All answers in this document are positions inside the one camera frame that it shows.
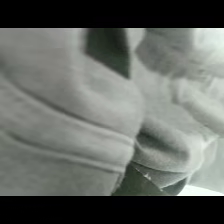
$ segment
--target white surface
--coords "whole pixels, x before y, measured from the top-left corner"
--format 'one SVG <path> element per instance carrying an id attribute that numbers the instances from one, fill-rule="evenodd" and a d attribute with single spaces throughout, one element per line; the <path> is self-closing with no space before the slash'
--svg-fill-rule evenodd
<path id="1" fill-rule="evenodd" d="M 178 196 L 224 196 L 224 194 L 200 187 L 186 186 Z"/>

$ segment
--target garment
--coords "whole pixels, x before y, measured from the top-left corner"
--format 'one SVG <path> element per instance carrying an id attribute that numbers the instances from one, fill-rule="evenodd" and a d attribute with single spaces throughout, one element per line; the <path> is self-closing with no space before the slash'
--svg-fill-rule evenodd
<path id="1" fill-rule="evenodd" d="M 169 189 L 222 135 L 197 29 L 102 29 L 0 29 L 0 195 L 111 195 L 131 160 Z"/>

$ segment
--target clothing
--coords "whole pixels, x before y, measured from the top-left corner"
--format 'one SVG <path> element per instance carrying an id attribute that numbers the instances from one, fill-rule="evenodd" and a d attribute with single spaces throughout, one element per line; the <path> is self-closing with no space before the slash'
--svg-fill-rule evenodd
<path id="1" fill-rule="evenodd" d="M 223 134 L 201 30 L 108 29 L 0 29 L 0 195 L 111 195 L 131 160 L 180 186 Z"/>

